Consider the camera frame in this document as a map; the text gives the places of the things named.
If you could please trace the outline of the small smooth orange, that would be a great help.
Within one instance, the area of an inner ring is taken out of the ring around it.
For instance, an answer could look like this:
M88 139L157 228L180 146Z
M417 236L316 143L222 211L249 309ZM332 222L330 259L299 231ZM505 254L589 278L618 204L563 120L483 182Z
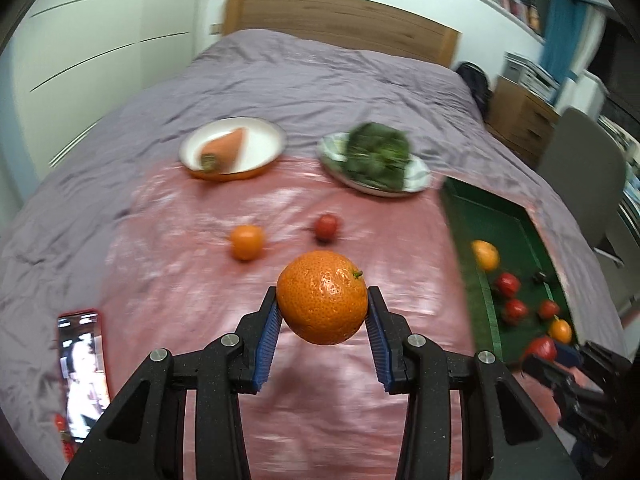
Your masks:
M257 259L264 249L265 234L259 226L237 226L229 237L231 255L238 261L253 261Z

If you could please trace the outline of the small red apple back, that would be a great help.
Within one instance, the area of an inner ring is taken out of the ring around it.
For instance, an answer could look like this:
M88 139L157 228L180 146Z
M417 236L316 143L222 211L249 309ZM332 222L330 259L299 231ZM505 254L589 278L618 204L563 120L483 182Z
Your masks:
M342 220L336 214L322 214L314 222L314 237L321 244L330 244L340 235Z

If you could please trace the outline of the white wardrobe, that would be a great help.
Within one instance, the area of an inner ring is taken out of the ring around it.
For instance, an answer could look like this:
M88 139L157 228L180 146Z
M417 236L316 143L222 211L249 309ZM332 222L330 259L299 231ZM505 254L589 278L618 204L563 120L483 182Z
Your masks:
M36 0L13 37L22 138L43 178L102 117L193 58L195 0Z

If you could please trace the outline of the large orange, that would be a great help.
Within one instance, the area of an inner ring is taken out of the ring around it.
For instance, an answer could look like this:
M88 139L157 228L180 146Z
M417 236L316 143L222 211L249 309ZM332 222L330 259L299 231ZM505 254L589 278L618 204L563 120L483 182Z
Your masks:
M560 344L570 344L573 339L573 329L567 320L556 316L548 327L548 335Z

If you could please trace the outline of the orange carrot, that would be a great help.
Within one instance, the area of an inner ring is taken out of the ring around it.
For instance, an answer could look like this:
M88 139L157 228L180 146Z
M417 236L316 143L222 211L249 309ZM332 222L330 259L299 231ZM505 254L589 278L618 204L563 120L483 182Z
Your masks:
M198 161L201 170L209 174L224 174L228 172L239 157L246 130L236 128L204 144Z

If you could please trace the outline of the wooden nightstand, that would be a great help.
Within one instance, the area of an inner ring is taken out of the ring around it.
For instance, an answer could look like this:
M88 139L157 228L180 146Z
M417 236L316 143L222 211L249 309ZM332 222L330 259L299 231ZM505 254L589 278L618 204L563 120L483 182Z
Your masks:
M535 93L499 76L491 96L488 131L530 168L544 154L560 115Z

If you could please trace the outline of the blue curtain right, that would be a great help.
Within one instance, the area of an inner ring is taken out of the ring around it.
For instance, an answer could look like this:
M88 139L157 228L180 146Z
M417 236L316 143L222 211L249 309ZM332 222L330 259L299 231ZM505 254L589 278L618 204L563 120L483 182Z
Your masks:
M550 0L540 66L558 83L576 81L600 47L606 16L582 0Z

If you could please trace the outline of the grey office chair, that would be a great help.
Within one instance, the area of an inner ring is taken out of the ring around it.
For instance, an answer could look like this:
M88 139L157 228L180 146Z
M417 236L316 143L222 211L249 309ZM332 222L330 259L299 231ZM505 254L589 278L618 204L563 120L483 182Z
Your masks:
M556 123L536 173L560 196L592 250L621 268L623 259L605 234L626 182L624 155L611 136L570 107Z

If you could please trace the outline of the dark plum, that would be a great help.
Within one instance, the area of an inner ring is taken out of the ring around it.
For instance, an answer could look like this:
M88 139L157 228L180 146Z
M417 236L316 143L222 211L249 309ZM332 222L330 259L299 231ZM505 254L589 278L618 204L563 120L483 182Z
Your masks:
M532 276L532 280L536 283L545 283L548 281L548 276L542 271L536 271Z

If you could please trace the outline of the orange rimmed white plate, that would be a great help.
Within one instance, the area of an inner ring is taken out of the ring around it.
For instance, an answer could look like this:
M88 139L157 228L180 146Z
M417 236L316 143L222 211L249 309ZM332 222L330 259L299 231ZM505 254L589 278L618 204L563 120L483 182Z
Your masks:
M224 118L191 133L178 156L192 177L213 182L243 180L270 169L287 140L280 127L263 119Z

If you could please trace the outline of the white patterned plate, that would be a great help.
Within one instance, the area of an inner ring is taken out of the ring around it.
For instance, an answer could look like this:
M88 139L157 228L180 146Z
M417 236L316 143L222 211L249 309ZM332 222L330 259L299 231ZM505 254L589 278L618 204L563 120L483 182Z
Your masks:
M402 197L427 190L431 170L411 153L408 138L394 133L331 133L320 139L317 154L336 180L378 197Z

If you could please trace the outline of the white printer box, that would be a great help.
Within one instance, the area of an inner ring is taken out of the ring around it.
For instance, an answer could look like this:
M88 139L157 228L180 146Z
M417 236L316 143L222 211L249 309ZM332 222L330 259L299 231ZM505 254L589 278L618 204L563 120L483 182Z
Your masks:
M558 95L560 85L541 66L519 54L506 52L501 76L536 94L549 104Z

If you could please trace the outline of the black backpack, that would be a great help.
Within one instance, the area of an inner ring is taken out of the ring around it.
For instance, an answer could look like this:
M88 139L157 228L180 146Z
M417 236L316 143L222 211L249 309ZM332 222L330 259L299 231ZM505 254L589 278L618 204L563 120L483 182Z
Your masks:
M480 111L483 119L486 119L489 113L489 105L492 97L492 91L489 79L484 70L471 62L461 62L454 70L468 86L471 96Z

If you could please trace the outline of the smartphone in red case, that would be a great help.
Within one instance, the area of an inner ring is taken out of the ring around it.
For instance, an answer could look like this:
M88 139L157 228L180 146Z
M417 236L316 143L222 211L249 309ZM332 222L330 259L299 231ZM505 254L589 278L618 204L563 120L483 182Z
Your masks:
M99 312L63 313L55 327L63 411L54 416L54 424L61 437L65 460L69 463L111 403L111 396Z

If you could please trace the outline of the textured orange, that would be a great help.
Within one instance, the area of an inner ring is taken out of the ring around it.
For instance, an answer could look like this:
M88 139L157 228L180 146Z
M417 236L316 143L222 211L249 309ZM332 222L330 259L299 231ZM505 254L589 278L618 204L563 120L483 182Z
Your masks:
M493 244L486 242L486 240L473 240L471 248L480 270L492 272L498 269L500 255Z

